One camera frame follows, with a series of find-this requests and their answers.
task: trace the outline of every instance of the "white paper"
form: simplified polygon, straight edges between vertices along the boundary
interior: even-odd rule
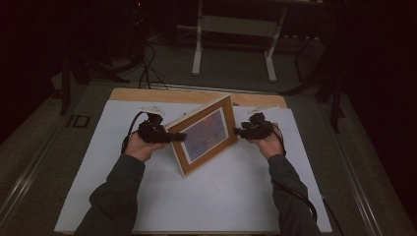
[[[132,119],[140,107],[159,106],[163,124],[198,108],[198,104],[113,101],[106,103],[55,227],[74,232],[89,209],[89,195],[101,185],[120,154]],[[248,121],[254,107],[234,107],[236,126]],[[322,232],[330,232],[328,216],[290,109],[264,112],[277,122],[285,139],[287,158],[309,189]],[[142,115],[135,127],[147,119]],[[268,163],[255,145],[240,140],[188,177],[181,170],[171,147],[157,150],[146,163],[138,192],[138,218],[133,232],[263,232],[276,233],[278,211],[272,201]]]

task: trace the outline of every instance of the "wooden board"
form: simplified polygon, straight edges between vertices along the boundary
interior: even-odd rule
[[[142,88],[116,88],[110,100],[175,102],[204,104],[216,99],[222,92],[195,90],[161,90]],[[241,106],[279,106],[287,108],[285,99],[280,95],[231,93],[233,104]]]
[[[237,142],[234,127],[235,118],[228,93],[165,125],[168,133],[187,134],[185,142],[171,143],[183,176],[188,176],[234,145]]]

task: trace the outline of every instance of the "person's left hand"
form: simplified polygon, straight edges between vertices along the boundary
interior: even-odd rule
[[[150,159],[151,154],[156,149],[167,147],[168,144],[147,144],[139,137],[138,132],[131,135],[126,147],[125,154],[131,155],[134,158],[145,162]]]

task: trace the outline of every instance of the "wooden picture frame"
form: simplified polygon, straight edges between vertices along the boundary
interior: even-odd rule
[[[230,94],[164,126],[168,133],[185,133],[184,142],[172,142],[182,175],[188,176],[237,142]]]

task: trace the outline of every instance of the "white table leg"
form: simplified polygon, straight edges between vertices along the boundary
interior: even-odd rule
[[[276,43],[278,42],[279,34],[281,32],[282,24],[284,23],[287,10],[287,8],[282,9],[281,17],[279,19],[279,22],[276,24],[275,32],[273,33],[270,48],[268,51],[265,51],[265,61],[267,63],[268,78],[269,81],[272,83],[276,82],[276,74],[275,69],[273,68],[272,55],[273,51],[275,50]]]
[[[202,62],[202,16],[203,16],[203,0],[199,1],[199,17],[197,19],[197,45],[196,52],[194,53],[193,62],[193,76],[200,74],[200,65]]]

